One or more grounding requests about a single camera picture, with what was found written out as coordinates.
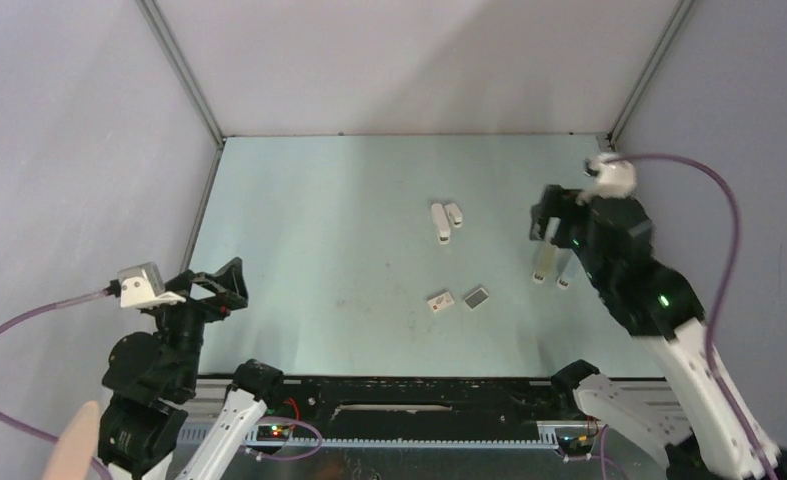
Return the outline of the small white mini stapler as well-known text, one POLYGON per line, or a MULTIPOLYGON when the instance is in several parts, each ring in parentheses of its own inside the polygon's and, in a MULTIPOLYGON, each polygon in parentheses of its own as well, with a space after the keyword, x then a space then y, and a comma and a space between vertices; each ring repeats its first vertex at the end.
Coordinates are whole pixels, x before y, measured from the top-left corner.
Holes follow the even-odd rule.
POLYGON ((453 228, 461 228, 463 225, 463 213, 460 207, 452 202, 444 205, 444 211, 448 221, 453 228))

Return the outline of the staple box tray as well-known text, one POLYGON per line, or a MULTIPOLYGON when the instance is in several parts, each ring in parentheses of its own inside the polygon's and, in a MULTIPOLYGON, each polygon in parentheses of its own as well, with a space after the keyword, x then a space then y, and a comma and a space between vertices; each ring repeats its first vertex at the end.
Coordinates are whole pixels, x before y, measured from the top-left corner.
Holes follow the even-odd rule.
POLYGON ((488 291, 484 287, 478 287, 468 293, 463 298, 463 302, 470 310, 475 310, 488 299, 488 291))

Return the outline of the long white stapler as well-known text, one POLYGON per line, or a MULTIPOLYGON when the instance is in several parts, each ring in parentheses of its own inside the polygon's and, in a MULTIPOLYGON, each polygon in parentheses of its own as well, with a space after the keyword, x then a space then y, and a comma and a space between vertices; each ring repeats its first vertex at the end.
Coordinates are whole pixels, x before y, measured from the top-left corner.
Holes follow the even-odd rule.
POLYGON ((439 244, 448 244, 451 237, 451 226, 444 206, 441 203, 432 203, 430 214, 439 244))

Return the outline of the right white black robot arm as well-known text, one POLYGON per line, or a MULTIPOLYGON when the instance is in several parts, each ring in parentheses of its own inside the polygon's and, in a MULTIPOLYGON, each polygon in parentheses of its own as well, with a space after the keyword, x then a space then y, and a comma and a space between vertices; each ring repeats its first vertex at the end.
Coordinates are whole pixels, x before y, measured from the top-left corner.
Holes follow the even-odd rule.
POLYGON ((641 203, 586 201, 576 189, 549 185, 531 218, 531 238, 570 250, 609 314, 650 353, 684 420, 647 406, 584 360, 553 375, 554 411, 603 421, 671 479, 787 479, 787 448, 760 429, 706 345, 704 308, 688 280, 655 258, 641 203))

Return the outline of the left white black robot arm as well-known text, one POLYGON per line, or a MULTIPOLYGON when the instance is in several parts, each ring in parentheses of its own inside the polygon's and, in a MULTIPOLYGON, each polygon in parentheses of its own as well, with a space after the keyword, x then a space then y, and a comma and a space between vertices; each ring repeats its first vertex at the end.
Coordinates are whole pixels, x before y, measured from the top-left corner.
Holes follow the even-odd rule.
MULTIPOLYGON (((152 333, 120 339, 101 380, 112 393, 100 418, 97 456, 112 479, 164 479, 196 396, 208 324, 247 307, 243 262, 235 257, 213 273, 186 270, 162 279, 145 263, 120 271, 107 288, 121 308, 155 320, 152 333)), ((250 359, 235 370, 216 423, 180 474, 218 479, 244 437, 285 403, 281 370, 250 359)))

